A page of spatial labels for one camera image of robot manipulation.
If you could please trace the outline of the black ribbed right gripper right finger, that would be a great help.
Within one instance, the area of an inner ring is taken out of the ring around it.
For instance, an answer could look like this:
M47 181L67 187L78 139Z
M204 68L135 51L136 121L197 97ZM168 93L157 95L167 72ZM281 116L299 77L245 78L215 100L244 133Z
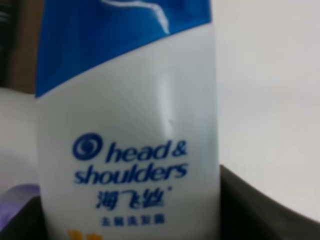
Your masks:
M258 191L220 166L223 240L318 240L320 224Z

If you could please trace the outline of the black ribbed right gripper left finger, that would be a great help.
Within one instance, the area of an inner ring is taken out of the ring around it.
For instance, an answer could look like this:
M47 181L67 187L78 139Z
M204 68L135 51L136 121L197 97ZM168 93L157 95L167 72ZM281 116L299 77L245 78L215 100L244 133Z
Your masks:
M8 240L47 240L41 198L33 197L12 219L7 230Z

